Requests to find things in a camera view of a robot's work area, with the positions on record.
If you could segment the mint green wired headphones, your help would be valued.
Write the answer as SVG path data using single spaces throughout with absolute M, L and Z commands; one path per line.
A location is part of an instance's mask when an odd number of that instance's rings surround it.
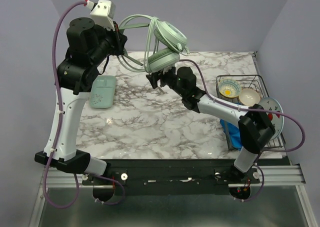
M 132 14 L 124 18 L 119 30 L 148 28 L 143 62 L 130 57 L 127 52 L 117 57 L 118 62 L 134 73 L 156 73 L 174 66 L 181 55 L 188 56 L 187 37 L 174 25 L 156 16 Z

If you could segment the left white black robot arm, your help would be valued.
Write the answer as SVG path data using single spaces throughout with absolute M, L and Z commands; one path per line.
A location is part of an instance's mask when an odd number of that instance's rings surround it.
M 69 174 L 93 174 L 104 185 L 111 178 L 107 163 L 77 149 L 76 138 L 85 102 L 100 75 L 98 66 L 109 56 L 123 54 L 128 38 L 115 21 L 107 28 L 88 17 L 72 20 L 66 36 L 69 47 L 65 59 L 55 68 L 58 90 L 51 132 L 34 160 Z

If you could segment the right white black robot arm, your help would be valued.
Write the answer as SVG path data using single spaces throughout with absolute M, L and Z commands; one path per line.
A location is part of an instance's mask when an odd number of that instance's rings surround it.
M 158 71 L 147 74 L 153 89 L 168 86 L 180 97 L 183 105 L 190 111 L 208 114 L 224 120 L 239 130 L 242 149 L 230 168 L 230 178 L 241 183 L 248 177 L 248 171 L 257 161 L 265 145 L 276 133 L 275 127 L 261 105 L 252 107 L 233 104 L 209 96 L 197 87 L 197 77 L 190 67 L 172 67 L 167 72 Z

